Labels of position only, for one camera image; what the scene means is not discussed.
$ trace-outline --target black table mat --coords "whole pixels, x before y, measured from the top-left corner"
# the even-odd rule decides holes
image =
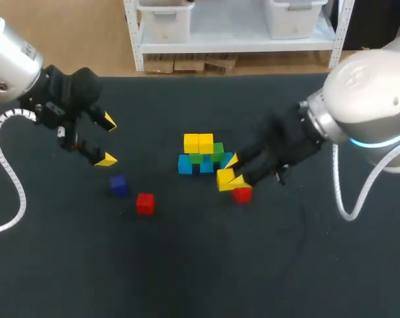
[[[400,317],[400,176],[384,174],[353,223],[336,212],[330,145],[238,206],[214,176],[180,176],[183,133],[213,133],[227,151],[254,119],[318,90],[325,75],[105,78],[118,124],[84,121],[83,137],[119,162],[93,168],[56,132],[10,119],[1,146],[26,190],[23,220],[0,233],[0,317]],[[0,105],[0,114],[16,107]],[[352,208],[371,166],[341,147]],[[132,197],[105,195],[124,174]],[[156,216],[135,217],[139,192]],[[0,166],[0,224],[18,198]]]

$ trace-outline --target red block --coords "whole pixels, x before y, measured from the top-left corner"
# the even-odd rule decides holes
[[[232,198],[238,204],[244,204],[252,199],[252,188],[251,187],[241,187],[231,191]]]
[[[139,215],[153,215],[154,195],[151,193],[139,193],[136,199],[136,211]]]

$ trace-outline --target white cable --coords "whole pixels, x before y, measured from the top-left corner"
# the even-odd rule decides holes
[[[344,210],[343,200],[341,196],[340,176],[338,173],[338,145],[337,144],[332,145],[332,173],[334,178],[335,198],[338,211],[340,212],[343,219],[345,219],[346,221],[353,221],[358,217],[359,212],[362,209],[366,197],[368,196],[375,180],[377,179],[379,174],[383,171],[383,169],[390,163],[390,161],[392,161],[392,159],[396,158],[398,155],[400,155],[400,146],[394,148],[391,152],[386,154],[385,157],[382,158],[380,162],[378,162],[378,164],[375,166],[375,168],[371,171],[368,178],[366,179],[362,190],[360,190],[360,194],[353,208],[353,212],[349,214],[346,212],[346,210]]]
[[[0,116],[0,129],[1,129],[1,126],[3,126],[4,122],[13,116],[24,116],[25,118],[27,118],[31,121],[36,120],[35,114],[32,111],[27,111],[27,110],[22,110],[22,109],[13,109],[12,111],[6,111],[4,114],[2,114]],[[26,210],[26,196],[25,196],[25,191],[23,189],[21,182],[19,181],[19,179],[18,179],[16,173],[13,171],[12,167],[10,167],[6,158],[4,157],[3,152],[1,151],[1,148],[0,148],[0,164],[6,170],[6,173],[9,175],[12,182],[14,183],[17,193],[19,195],[19,201],[20,201],[19,210],[18,210],[16,216],[13,219],[11,219],[9,222],[7,222],[6,224],[0,226],[0,232],[3,232],[7,229],[10,229],[12,226],[16,225],[22,219],[22,217],[25,213],[25,210]]]

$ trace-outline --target cardboard box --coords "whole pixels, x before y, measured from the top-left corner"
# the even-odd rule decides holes
[[[195,71],[205,70],[206,54],[176,54],[175,71]]]
[[[229,74],[237,62],[235,53],[211,53],[206,56],[205,69],[220,74]]]
[[[174,72],[175,54],[144,55],[144,71],[155,74],[171,74]]]

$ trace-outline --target plastic storage box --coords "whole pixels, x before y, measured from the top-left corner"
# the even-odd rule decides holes
[[[271,38],[309,38],[328,0],[264,0]]]
[[[153,43],[188,42],[193,8],[190,0],[139,0],[144,36]]]

